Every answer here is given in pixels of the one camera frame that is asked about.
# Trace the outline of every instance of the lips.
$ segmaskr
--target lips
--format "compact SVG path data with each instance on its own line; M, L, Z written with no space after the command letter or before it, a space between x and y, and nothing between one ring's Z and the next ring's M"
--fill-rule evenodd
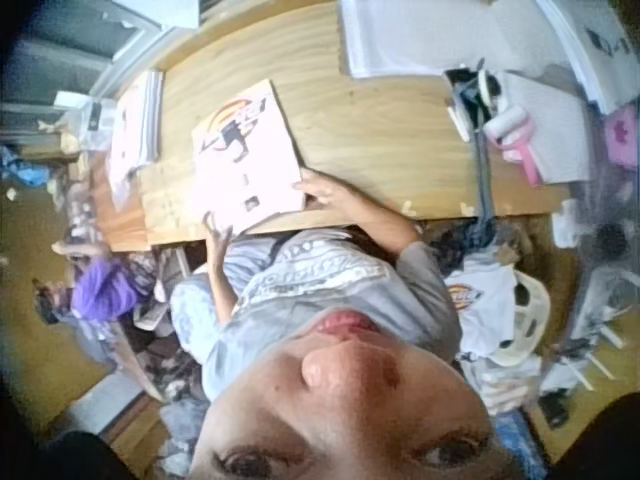
M379 333L380 329L364 313L357 310L341 309L329 312L321 318L314 326L313 331L326 335L339 335L358 331Z

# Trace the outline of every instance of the purple shirt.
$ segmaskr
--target purple shirt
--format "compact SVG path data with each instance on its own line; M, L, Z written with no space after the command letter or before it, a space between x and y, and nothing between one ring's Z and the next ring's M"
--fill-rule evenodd
M125 267L118 260L97 257L73 289L71 308L82 318L106 322L130 311L138 300Z

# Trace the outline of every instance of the nose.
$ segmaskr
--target nose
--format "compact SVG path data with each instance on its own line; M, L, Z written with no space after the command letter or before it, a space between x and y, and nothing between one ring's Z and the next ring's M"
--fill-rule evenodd
M325 400L362 404L393 390L398 368L387 350L349 339L309 353L302 361L302 377L311 393Z

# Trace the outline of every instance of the eye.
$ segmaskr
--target eye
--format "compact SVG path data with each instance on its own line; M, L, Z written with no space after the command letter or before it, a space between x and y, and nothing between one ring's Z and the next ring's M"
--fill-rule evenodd
M436 445L417 452L417 460L435 468L460 467L476 458L486 448L489 439L456 435L440 440Z
M220 466L234 478L276 479L285 476L290 462L266 452L246 451L230 454Z

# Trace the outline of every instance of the magazine cover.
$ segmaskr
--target magazine cover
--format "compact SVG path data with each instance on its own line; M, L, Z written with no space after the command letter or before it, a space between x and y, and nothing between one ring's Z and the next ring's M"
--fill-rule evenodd
M278 213L304 208L292 188L300 167L269 80L229 100L193 130L198 217L213 212L234 235Z

